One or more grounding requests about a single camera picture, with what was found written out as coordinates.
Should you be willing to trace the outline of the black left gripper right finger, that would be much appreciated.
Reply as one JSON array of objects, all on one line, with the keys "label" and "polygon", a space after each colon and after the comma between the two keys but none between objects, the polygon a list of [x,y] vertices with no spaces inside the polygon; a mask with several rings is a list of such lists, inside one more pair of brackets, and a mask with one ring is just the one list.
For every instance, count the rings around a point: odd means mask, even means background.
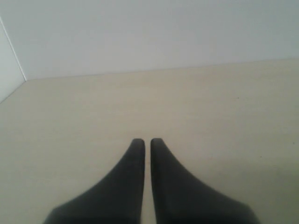
[{"label": "black left gripper right finger", "polygon": [[151,186],[158,224],[258,224],[246,204],[203,183],[172,154],[163,139],[150,142]]}]

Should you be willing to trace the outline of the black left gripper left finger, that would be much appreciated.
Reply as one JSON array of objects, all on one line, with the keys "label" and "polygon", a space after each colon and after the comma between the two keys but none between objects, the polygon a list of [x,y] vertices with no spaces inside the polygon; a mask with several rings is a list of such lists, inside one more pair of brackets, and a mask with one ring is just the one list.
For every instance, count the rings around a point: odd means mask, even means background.
[{"label": "black left gripper left finger", "polygon": [[145,143],[133,139],[113,169],[78,197],[54,208],[46,224],[139,224],[145,176]]}]

